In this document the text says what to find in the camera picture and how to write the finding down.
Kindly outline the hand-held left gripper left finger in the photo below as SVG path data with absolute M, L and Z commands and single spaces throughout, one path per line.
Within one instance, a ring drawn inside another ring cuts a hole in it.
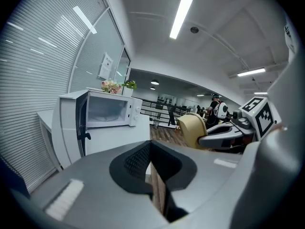
M 56 228 L 158 229 L 168 225 L 145 182 L 150 141 L 81 158 L 35 191 L 31 202 Z

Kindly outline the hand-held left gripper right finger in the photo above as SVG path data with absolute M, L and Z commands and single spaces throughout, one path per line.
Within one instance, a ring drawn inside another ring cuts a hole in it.
M 152 141 L 153 204 L 168 222 L 190 214 L 224 184 L 241 157 Z

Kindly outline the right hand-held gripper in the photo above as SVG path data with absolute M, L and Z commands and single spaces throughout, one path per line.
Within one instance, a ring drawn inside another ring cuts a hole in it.
M 262 140 L 277 124 L 268 98 L 255 96 L 233 112 L 230 122 L 207 129 L 199 146 L 225 153 L 243 153 L 246 146 Z

